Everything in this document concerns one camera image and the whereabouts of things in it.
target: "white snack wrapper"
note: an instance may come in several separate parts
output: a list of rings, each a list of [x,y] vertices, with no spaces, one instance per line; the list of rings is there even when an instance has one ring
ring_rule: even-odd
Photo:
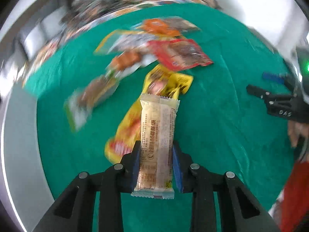
[[[138,182],[132,196],[173,199],[172,146],[179,100],[142,94]]]

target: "screw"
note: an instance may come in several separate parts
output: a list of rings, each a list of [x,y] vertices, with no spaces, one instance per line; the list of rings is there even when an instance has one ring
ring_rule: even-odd
[[[120,163],[115,164],[115,165],[114,165],[114,169],[115,169],[115,170],[121,170],[121,169],[123,169],[123,165],[120,164]]]
[[[199,168],[200,168],[200,165],[199,165],[199,164],[196,164],[196,163],[192,163],[192,164],[190,165],[190,167],[191,167],[192,169],[196,170],[196,169],[199,169]]]
[[[87,172],[81,172],[79,173],[78,177],[81,178],[81,179],[84,179],[88,176],[88,173]]]
[[[231,172],[231,171],[228,171],[226,173],[226,175],[227,175],[228,178],[234,178],[235,177],[235,174],[233,172]]]

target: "white light strip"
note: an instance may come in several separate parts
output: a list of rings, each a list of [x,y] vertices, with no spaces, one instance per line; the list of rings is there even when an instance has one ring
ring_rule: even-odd
[[[24,230],[24,232],[27,232],[27,230],[26,230],[25,226],[23,225],[23,223],[22,223],[22,221],[21,221],[21,219],[20,219],[20,217],[19,217],[19,215],[17,213],[17,210],[15,208],[15,205],[14,205],[11,193],[10,193],[9,185],[7,183],[7,174],[5,172],[5,165],[4,165],[4,123],[5,123],[5,119],[6,119],[6,115],[7,115],[7,107],[9,105],[9,100],[10,100],[10,97],[11,97],[11,93],[12,93],[12,90],[10,91],[10,93],[8,95],[8,102],[7,102],[7,105],[5,106],[4,118],[3,118],[2,129],[1,129],[1,164],[2,164],[2,173],[3,173],[3,177],[4,177],[4,184],[5,184],[5,187],[7,189],[7,195],[9,196],[9,200],[11,202],[13,211],[14,211],[14,213],[16,215],[16,218],[17,218],[18,222],[21,225],[21,228]]]

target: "red snack package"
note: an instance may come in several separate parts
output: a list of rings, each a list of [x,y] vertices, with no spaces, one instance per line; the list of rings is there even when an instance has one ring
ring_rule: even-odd
[[[214,62],[192,39],[170,41],[152,40],[149,47],[159,62],[172,71],[187,70],[195,66],[207,66]]]

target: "green tablecloth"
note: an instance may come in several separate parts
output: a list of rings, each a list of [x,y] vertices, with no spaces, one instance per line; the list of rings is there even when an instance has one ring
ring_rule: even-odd
[[[194,162],[208,170],[235,172],[269,209],[292,168],[287,123],[267,115],[264,102],[249,96],[246,86],[286,92],[284,86],[263,81],[261,75],[263,71],[286,72],[287,68],[282,58],[271,53],[243,24],[193,3],[147,8],[105,22],[58,50],[29,79],[26,90],[39,98],[38,141],[53,196],[57,198],[79,172],[98,173],[111,165],[104,156],[104,145],[138,98],[145,75],[155,66],[125,78],[114,95],[93,111],[84,128],[72,133],[64,101],[76,88],[104,73],[114,57],[95,56],[94,49],[115,29],[166,16],[180,16],[200,27],[201,32],[186,37],[195,39],[214,61],[211,66],[185,71],[194,80],[187,94],[180,95],[174,139]],[[123,194],[125,231],[188,231],[192,195],[175,192],[173,200]]]

